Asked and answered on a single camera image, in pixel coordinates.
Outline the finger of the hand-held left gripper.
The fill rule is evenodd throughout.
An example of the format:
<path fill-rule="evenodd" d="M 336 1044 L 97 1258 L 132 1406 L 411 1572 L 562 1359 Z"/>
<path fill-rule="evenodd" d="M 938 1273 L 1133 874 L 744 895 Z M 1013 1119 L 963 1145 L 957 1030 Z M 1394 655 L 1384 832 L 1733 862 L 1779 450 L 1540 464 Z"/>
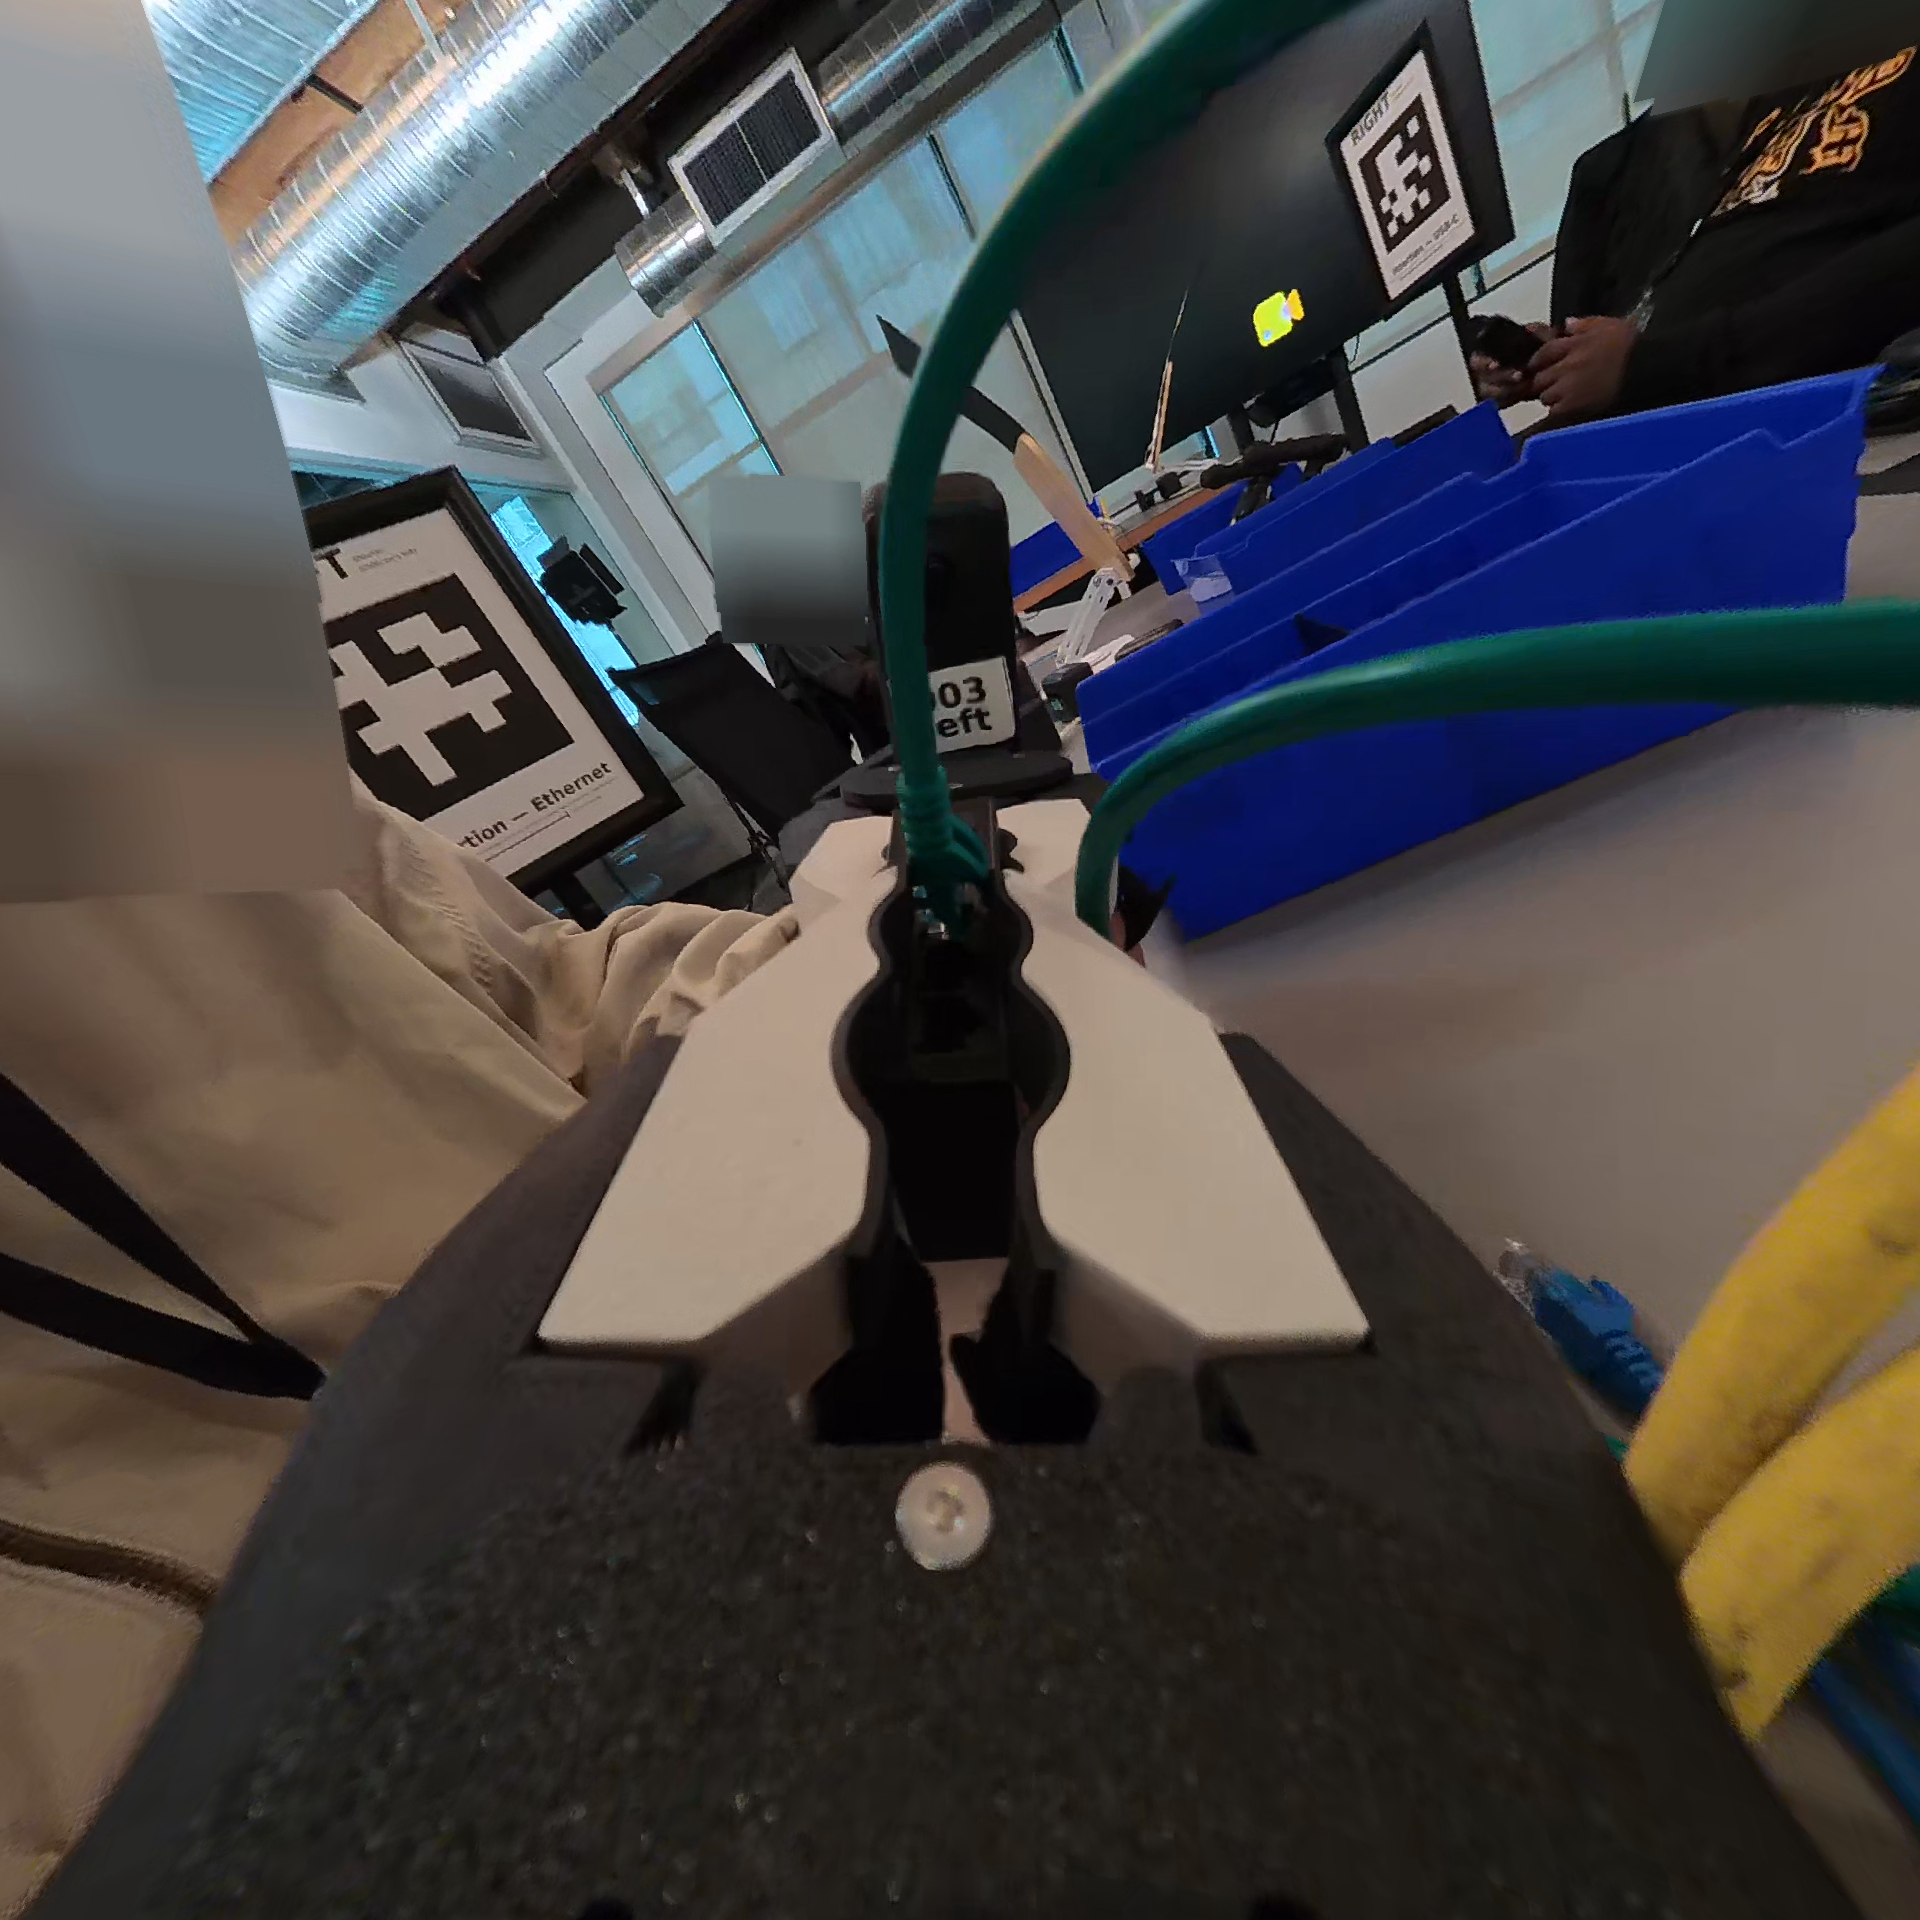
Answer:
<path fill-rule="evenodd" d="M 1065 952 L 1074 964 L 1115 964 L 1117 869 L 1090 924 L 1077 913 L 1077 862 L 1090 809 L 1081 800 L 1027 800 L 994 809 L 1000 893 L 1017 952 Z"/>
<path fill-rule="evenodd" d="M 858 814 L 829 822 L 788 878 L 795 937 L 827 927 L 832 937 L 865 938 L 873 913 L 897 892 L 897 821 Z"/>

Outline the black network switch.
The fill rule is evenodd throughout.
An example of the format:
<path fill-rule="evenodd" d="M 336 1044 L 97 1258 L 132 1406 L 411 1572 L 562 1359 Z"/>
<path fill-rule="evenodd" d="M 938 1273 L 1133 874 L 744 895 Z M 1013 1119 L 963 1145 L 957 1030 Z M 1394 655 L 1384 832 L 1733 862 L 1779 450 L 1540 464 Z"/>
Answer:
<path fill-rule="evenodd" d="M 870 933 L 880 974 L 848 1057 L 882 1130 L 902 1229 L 929 1264 L 1005 1256 L 1017 1140 L 1038 1100 L 1013 902 L 994 881 L 965 900 L 960 929 L 938 934 L 922 902 L 901 895 Z"/>

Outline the light wood tilting board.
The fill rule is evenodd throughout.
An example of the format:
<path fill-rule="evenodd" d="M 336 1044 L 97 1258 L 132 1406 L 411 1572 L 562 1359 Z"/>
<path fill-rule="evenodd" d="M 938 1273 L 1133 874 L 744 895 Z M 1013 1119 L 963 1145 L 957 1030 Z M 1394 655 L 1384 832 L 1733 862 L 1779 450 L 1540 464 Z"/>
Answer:
<path fill-rule="evenodd" d="M 1136 554 L 1121 543 L 1117 533 L 1089 505 L 1069 473 L 1051 460 L 1046 447 L 1022 429 L 1013 460 L 1032 494 L 1062 528 L 1089 569 L 1092 573 L 1108 570 L 1117 584 L 1130 586 L 1136 576 Z"/>

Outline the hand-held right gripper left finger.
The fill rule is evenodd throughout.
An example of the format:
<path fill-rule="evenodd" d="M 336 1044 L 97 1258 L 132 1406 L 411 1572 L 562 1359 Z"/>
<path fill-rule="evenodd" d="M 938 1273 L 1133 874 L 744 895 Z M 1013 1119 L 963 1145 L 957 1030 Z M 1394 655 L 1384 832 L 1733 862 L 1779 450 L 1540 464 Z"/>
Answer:
<path fill-rule="evenodd" d="M 880 895 L 824 911 L 700 1015 L 538 1326 L 570 1357 L 740 1373 L 829 1444 L 944 1434 L 938 1292 L 848 1062 Z"/>

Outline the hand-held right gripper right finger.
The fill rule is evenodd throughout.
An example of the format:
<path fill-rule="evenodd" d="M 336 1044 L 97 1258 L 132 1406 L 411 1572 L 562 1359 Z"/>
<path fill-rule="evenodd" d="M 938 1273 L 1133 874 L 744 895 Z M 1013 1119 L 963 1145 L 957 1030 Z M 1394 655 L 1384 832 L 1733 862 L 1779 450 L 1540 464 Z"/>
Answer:
<path fill-rule="evenodd" d="M 1034 1145 L 1051 1342 L 1094 1388 L 1362 1351 L 1368 1317 L 1214 1021 L 1062 898 L 1017 904 L 1022 982 L 1069 1049 Z"/>

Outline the person's left forearm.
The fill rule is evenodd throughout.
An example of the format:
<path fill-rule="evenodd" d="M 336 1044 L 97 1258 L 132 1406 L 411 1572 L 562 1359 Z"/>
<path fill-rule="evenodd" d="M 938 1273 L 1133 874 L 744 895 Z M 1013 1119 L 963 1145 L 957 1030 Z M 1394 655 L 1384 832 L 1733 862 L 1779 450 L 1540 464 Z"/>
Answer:
<path fill-rule="evenodd" d="M 562 1081 L 587 1095 L 652 1039 L 678 1039 L 697 1015 L 800 937 L 800 916 L 696 902 L 620 908 L 584 927 L 520 900 L 472 911 L 488 949 L 488 992 Z"/>

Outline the black folding chair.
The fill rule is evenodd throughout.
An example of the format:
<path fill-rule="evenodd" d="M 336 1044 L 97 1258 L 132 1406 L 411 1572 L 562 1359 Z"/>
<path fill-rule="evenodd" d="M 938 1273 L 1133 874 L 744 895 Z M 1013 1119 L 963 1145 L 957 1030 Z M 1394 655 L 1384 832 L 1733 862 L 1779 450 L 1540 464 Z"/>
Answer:
<path fill-rule="evenodd" d="M 684 654 L 612 668 L 611 680 L 740 821 L 757 866 L 753 904 L 785 902 L 782 830 L 854 769 L 851 743 L 717 632 Z"/>

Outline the large printed tag sign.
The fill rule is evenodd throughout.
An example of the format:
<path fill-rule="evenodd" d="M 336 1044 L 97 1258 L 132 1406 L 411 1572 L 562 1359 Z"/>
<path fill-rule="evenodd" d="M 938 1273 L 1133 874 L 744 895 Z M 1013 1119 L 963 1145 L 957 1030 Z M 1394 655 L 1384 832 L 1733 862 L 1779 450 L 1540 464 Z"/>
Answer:
<path fill-rule="evenodd" d="M 684 798 L 453 469 L 315 498 L 305 528 L 348 760 L 536 893 Z"/>

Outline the black screen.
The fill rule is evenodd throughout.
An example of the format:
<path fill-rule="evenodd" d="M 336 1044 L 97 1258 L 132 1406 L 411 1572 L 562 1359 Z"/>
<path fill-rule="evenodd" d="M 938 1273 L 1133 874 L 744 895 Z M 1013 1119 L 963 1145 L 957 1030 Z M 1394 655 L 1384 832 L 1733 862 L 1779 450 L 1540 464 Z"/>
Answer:
<path fill-rule="evenodd" d="M 1404 308 L 1384 311 L 1328 132 L 1425 21 L 1483 74 L 1467 1 L 1357 4 L 1046 239 L 1014 311 L 1092 489 L 1233 412 L 1326 393 L 1332 354 Z"/>

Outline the silver air duct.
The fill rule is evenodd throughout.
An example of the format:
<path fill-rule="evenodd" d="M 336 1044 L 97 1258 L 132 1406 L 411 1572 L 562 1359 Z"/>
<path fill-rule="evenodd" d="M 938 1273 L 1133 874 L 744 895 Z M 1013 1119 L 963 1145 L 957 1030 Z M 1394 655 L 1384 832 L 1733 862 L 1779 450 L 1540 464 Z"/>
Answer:
<path fill-rule="evenodd" d="M 1053 34 L 1065 4 L 885 4 L 816 64 L 780 54 L 667 159 L 673 191 L 614 244 L 654 316 L 731 246 L 785 234 L 794 197 L 853 184 Z"/>
<path fill-rule="evenodd" d="M 158 1 L 270 382 L 322 390 L 720 1 Z"/>

